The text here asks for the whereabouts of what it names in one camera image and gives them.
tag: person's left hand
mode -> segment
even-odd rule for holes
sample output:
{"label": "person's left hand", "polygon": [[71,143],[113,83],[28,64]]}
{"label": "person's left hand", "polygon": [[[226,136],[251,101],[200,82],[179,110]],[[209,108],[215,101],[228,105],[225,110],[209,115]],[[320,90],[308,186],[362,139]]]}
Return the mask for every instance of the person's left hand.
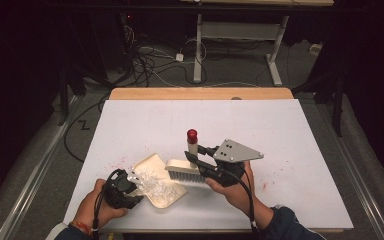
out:
{"label": "person's left hand", "polygon": [[[95,187],[92,192],[88,193],[86,197],[80,203],[77,209],[76,216],[73,221],[81,222],[88,227],[92,228],[94,219],[95,201],[99,193],[102,191],[102,187],[105,184],[104,179],[97,179]],[[99,209],[99,225],[98,228],[103,227],[113,218],[123,217],[128,213],[127,208],[114,209],[105,201],[102,200],[101,208]]]}

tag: white table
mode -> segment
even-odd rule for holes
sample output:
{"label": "white table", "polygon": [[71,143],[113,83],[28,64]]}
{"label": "white table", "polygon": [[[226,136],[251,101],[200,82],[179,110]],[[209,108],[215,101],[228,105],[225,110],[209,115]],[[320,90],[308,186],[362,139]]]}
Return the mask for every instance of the white table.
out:
{"label": "white table", "polygon": [[[152,91],[154,97],[155,92],[164,93],[164,89]],[[188,90],[179,91],[187,98]],[[223,89],[210,91],[223,95]],[[197,129],[202,146],[214,147],[230,138],[263,152],[264,159],[254,160],[251,165],[256,194],[268,206],[290,207],[304,226],[316,231],[353,228],[301,106],[294,99],[107,101],[64,222],[73,219],[96,178],[107,178],[116,168],[131,169],[153,153],[164,161],[185,159],[186,132],[190,128]],[[248,219],[223,196],[205,184],[185,187],[188,193],[170,207],[155,208],[145,198],[127,216],[112,220],[102,231],[249,231]]]}

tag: wooden table edge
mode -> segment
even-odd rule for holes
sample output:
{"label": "wooden table edge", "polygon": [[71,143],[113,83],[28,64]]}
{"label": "wooden table edge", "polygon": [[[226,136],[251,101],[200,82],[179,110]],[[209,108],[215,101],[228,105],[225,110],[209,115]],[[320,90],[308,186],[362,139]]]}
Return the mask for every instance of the wooden table edge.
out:
{"label": "wooden table edge", "polygon": [[288,88],[115,88],[109,100],[294,99]]}

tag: cable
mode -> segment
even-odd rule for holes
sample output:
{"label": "cable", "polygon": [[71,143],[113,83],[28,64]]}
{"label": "cable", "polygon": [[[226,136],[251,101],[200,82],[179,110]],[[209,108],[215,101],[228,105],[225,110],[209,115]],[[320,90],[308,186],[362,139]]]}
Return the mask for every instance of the cable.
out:
{"label": "cable", "polygon": [[127,42],[130,42],[130,36],[132,36],[132,42],[130,43],[130,47],[127,49],[127,52],[130,51],[130,49],[133,47],[133,42],[135,41],[135,32],[133,29],[127,25],[124,25],[123,27],[129,29],[129,35],[127,36]]}
{"label": "cable", "polygon": [[67,131],[65,132],[64,134],[64,147],[65,149],[67,150],[68,154],[70,154],[70,156],[72,156],[74,159],[76,159],[77,161],[81,162],[81,163],[84,163],[84,159],[81,159],[80,157],[78,157],[77,155],[75,155],[71,150],[70,148],[68,147],[68,144],[67,144],[67,135],[68,133],[70,132],[71,128],[73,127],[73,125],[84,115],[86,114],[88,111],[90,111],[92,108],[94,107],[98,107],[98,110],[99,112],[102,112],[102,109],[100,108],[101,104],[104,103],[103,102],[103,99],[108,97],[108,95],[110,94],[110,92],[106,93],[100,100],[98,103],[95,103],[93,104],[92,106],[89,106],[86,110],[84,110],[79,116],[77,116],[71,123],[70,125],[68,126],[67,128]]}
{"label": "cable", "polygon": [[229,85],[229,84],[243,84],[243,85],[248,85],[248,86],[260,88],[260,86],[258,86],[258,85],[254,85],[254,84],[251,84],[251,83],[244,83],[244,82],[227,82],[227,83],[219,83],[219,84],[203,86],[203,87],[217,87],[217,86],[223,86],[223,85]]}
{"label": "cable", "polygon": [[[174,68],[174,67],[180,67],[180,68],[183,68],[182,66],[172,66],[172,67],[170,67],[170,68]],[[164,72],[164,71],[166,71],[166,70],[168,70],[168,69],[170,69],[170,68],[164,69],[164,70],[162,70],[162,71],[160,71],[160,72],[158,72],[158,73]],[[154,74],[155,76],[157,76],[163,83],[167,84],[168,86],[171,86],[171,87],[181,87],[181,86],[177,86],[177,85],[174,85],[174,84],[171,84],[171,83],[166,82],[163,78],[160,77],[160,75],[158,75],[158,73],[154,72],[154,70],[152,70],[152,69],[148,69],[148,71],[150,71],[152,74]]]}
{"label": "cable", "polygon": [[150,55],[152,57],[162,57],[162,58],[170,58],[170,59],[174,59],[174,57],[170,56],[168,53],[162,51],[162,50],[159,50],[159,49],[156,49],[154,47],[150,48],[150,47],[139,47],[138,50],[140,50],[141,48],[145,48],[145,49],[152,49],[152,51],[150,53],[147,53],[145,55],[150,55],[151,53],[153,53],[154,51],[157,51],[157,52],[161,52],[161,53],[164,53],[165,55]]}
{"label": "cable", "polygon": [[[111,180],[111,178],[116,174],[118,169],[114,170],[107,178],[107,182]],[[102,191],[98,194],[95,200],[95,206],[93,210],[93,225],[92,225],[92,233],[93,233],[93,240],[99,240],[99,209],[101,208],[102,200],[104,199],[104,192],[107,190],[108,185],[105,183],[104,187],[102,188]]]}
{"label": "cable", "polygon": [[274,62],[272,62],[272,63],[268,63],[268,66],[267,66],[263,71],[261,71],[261,73],[259,73],[259,74],[255,77],[255,80],[256,80],[256,82],[257,82],[257,85],[258,85],[258,77],[261,76],[261,75],[263,75],[263,73],[267,72],[267,70],[270,69],[270,66],[271,66],[273,63],[274,63]]}
{"label": "cable", "polygon": [[238,181],[239,184],[244,188],[245,192],[248,194],[248,199],[249,199],[249,221],[251,223],[251,229],[252,233],[254,234],[255,239],[259,239],[259,231],[257,228],[257,225],[255,223],[255,216],[254,216],[254,201],[252,200],[252,189],[251,189],[251,183],[249,181],[248,174],[246,174],[248,183],[250,184],[249,187],[242,181],[242,179],[238,178],[235,174],[232,172],[226,170],[226,169],[220,169],[222,172],[225,172],[232,176],[234,179]]}
{"label": "cable", "polygon": [[204,60],[204,59],[205,59],[205,57],[207,56],[207,48],[205,47],[205,45],[204,45],[204,43],[203,43],[203,42],[201,42],[201,41],[198,41],[198,40],[196,40],[196,39],[192,38],[192,39],[189,39],[188,41],[186,41],[186,42],[185,42],[185,44],[184,44],[184,46],[186,46],[186,44],[187,44],[187,43],[189,43],[189,42],[192,42],[192,41],[198,42],[198,43],[200,43],[200,44],[201,44],[201,46],[203,46],[203,47],[204,47],[204,57],[202,57],[201,61],[202,61],[202,60]]}

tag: table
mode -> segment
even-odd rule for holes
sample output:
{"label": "table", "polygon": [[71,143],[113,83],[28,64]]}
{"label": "table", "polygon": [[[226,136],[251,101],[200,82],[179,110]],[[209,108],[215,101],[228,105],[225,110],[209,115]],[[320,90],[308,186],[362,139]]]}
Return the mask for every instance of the table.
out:
{"label": "table", "polygon": [[[203,146],[230,138],[265,154],[251,165],[256,194],[267,205],[291,207],[304,226],[316,231],[353,228],[301,106],[284,88],[114,89],[64,222],[74,217],[96,178],[106,178],[115,168],[130,169],[153,153],[162,160],[184,158],[186,130],[192,127]],[[250,231],[246,216],[223,196],[205,184],[184,186],[188,193],[170,207],[155,208],[145,198],[102,231]]]}
{"label": "table", "polygon": [[[286,6],[332,6],[333,0],[201,0],[203,3],[220,4],[256,4],[256,5],[286,5]],[[230,39],[254,39],[274,40],[272,52],[266,55],[267,64],[272,76],[274,86],[282,86],[279,71],[276,66],[276,57],[282,43],[283,34],[286,30],[289,16],[283,16],[280,24],[257,24],[257,23],[233,23],[233,22],[207,22],[202,21],[202,14],[198,14],[196,53],[193,81],[201,82],[202,38],[230,38]]]}

